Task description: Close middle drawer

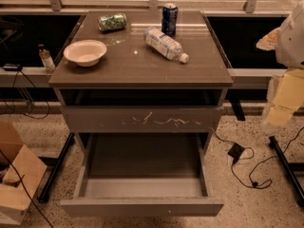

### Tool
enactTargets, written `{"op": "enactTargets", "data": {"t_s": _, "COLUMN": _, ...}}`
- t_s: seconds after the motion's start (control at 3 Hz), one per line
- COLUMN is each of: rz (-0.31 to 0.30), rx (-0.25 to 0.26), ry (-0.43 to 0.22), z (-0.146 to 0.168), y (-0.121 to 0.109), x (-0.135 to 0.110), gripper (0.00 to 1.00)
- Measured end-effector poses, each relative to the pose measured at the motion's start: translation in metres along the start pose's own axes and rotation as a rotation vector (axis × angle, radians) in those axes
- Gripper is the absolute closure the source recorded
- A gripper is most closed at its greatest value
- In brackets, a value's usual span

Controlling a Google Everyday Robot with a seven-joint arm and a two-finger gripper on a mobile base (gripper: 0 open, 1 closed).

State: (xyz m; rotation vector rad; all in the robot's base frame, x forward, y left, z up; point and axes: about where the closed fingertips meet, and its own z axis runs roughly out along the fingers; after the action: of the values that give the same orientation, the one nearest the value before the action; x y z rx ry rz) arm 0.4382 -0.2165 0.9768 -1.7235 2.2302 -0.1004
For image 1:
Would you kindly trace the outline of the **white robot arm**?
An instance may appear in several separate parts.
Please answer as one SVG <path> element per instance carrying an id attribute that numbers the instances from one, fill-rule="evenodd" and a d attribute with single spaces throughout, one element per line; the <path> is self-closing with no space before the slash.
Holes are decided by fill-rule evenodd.
<path id="1" fill-rule="evenodd" d="M 262 50 L 273 50 L 276 61 L 286 72 L 276 78 L 277 88 L 264 110 L 263 125 L 282 127 L 304 104 L 304 1 L 292 13 L 256 43 Z"/>

